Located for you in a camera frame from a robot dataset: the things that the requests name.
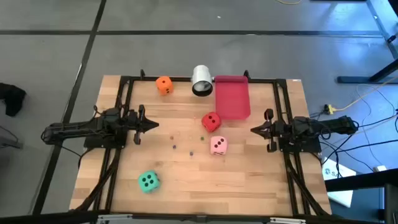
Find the large red plush die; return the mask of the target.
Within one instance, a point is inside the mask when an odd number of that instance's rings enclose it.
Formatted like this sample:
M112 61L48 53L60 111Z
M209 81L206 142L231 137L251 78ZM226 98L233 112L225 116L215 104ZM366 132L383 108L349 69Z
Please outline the large red plush die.
M202 117L201 123L209 133L212 133L221 126L221 118L217 113L210 112Z

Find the white cylinder cup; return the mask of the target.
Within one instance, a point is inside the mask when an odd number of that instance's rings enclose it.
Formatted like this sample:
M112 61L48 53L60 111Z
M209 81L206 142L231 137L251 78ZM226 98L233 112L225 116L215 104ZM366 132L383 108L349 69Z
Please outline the white cylinder cup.
M209 68L205 65L197 65L193 69L192 75L192 92L199 97L208 96L213 91L213 79Z

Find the white cardboard box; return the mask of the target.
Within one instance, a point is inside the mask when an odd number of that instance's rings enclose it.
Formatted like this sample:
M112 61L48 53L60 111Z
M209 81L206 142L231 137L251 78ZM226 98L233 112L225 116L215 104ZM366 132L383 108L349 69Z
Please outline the white cardboard box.
M328 159L326 161L325 157L322 159L322 174L324 180L332 180L337 179L338 177L342 178L356 175L354 170L351 170L345 166L339 166L340 175L338 175L336 165L337 163L334 160ZM353 190L328 192L327 195L330 200L337 202L338 204L347 208L351 207Z

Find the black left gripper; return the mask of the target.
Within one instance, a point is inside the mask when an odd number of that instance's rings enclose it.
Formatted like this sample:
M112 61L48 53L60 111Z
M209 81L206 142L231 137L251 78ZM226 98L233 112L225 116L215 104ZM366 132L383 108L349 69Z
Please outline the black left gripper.
M145 107L144 105L139 105L138 111L129 110L124 121L124 127L128 130L135 131L133 141L134 144L140 145L141 137L140 134L143 132L150 131L151 129L155 129L159 127L159 123L155 121L151 121L147 118L144 118Z

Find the large pink plush die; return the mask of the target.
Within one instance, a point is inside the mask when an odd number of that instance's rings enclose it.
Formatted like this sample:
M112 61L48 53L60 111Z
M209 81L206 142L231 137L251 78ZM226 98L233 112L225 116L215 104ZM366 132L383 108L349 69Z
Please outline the large pink plush die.
M213 136L210 139L210 153L214 155L225 155L228 142L223 136Z

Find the silver metal bracket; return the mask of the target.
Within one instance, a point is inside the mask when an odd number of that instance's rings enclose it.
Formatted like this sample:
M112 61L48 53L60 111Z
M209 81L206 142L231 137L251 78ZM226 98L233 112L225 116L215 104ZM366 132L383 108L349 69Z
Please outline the silver metal bracket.
M111 221L132 219L132 214L107 214L99 215L96 224L109 224Z
M296 218L270 217L269 223L276 224L307 224L306 220Z

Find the grey metal foot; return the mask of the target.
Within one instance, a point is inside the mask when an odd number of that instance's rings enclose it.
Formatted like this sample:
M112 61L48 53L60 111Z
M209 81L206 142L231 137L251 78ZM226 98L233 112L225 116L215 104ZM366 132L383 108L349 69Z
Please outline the grey metal foot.
M12 132L10 132L8 129L0 126L0 129L3 131L7 132L9 135L11 135L14 139L10 139L5 137L4 135L0 134L0 148L5 148L5 147L13 147L16 149L22 149L23 143L19 140L19 138Z

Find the black crossbeam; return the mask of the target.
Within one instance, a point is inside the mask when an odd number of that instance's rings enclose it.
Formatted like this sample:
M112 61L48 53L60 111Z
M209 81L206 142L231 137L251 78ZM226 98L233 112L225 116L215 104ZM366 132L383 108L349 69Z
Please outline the black crossbeam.
M132 219L148 220L179 220L196 223L208 222L261 222L269 223L270 217L296 218L306 220L307 224L382 224L361 220L349 220L335 215L294 215L283 217L271 216L242 216L242 215L182 215L182 214L151 214L151 213L109 213L107 210L78 211L63 213L48 213L38 215L24 215L17 217L1 217L0 224L82 224L96 222L99 215L132 214Z

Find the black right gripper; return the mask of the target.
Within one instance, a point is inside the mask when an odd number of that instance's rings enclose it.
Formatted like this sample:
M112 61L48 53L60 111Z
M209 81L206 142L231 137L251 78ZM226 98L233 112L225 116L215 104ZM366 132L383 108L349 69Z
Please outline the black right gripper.
M285 124L283 120L272 121L274 111L270 108L265 110L264 117L266 122L252 128L251 132L269 140L268 152L283 151L289 144L290 125Z

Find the pink translucent plastic bin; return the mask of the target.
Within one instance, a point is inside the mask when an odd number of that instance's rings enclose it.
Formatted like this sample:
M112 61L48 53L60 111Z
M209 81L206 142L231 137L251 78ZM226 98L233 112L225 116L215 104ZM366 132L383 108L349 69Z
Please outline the pink translucent plastic bin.
M215 77L216 113L223 120L244 120L251 114L248 78L219 75Z

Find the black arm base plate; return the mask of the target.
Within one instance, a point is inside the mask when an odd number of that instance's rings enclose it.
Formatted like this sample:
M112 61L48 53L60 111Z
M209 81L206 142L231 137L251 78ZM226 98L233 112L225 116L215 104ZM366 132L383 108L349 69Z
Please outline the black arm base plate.
M279 149L284 152L321 152L318 138L292 143L288 138L279 138Z
M124 147L126 138L101 138L101 137L87 137L84 142L86 148L119 148Z

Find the black desk leg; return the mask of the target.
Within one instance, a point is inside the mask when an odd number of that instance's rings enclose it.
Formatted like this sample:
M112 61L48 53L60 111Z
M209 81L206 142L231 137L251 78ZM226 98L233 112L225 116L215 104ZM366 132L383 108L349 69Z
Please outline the black desk leg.
M398 75L388 78L389 75L397 71L398 59L395 59L389 65L370 77L338 76L336 81L344 84L398 84Z

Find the black aluminium table frame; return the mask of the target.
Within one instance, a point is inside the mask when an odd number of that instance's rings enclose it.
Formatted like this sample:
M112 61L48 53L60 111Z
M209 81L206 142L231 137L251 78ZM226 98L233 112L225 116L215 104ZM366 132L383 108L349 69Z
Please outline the black aluminium table frame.
M268 108L274 110L275 118L285 121L307 115L300 80L250 79L250 116L223 120L216 131L228 141L225 155L210 153L211 134L201 125L202 116L214 110L215 97L195 96L189 78L176 77L173 83L173 93L160 96L155 78L131 78L131 107L144 105L147 117L159 127L143 134L140 145L127 139L115 183L103 190L101 208L182 215L290 216L303 212L300 190L287 180L283 153L269 153L267 142L251 132L262 124ZM138 178L148 170L157 173L160 187L145 194Z

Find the large green plush die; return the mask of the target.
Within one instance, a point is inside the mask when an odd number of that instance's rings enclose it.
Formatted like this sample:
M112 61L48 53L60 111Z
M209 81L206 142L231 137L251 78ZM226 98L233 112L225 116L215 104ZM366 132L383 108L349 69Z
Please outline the large green plush die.
M138 178L138 183L145 194L149 194L160 187L160 179L154 170L142 173Z

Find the large orange plush die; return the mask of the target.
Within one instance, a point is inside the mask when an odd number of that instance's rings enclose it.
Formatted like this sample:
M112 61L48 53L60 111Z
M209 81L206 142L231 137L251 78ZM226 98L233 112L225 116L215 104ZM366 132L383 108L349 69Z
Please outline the large orange plush die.
M159 94L162 96L171 94L174 90L173 83L168 76L159 77L158 79L156 79L155 84L159 91Z

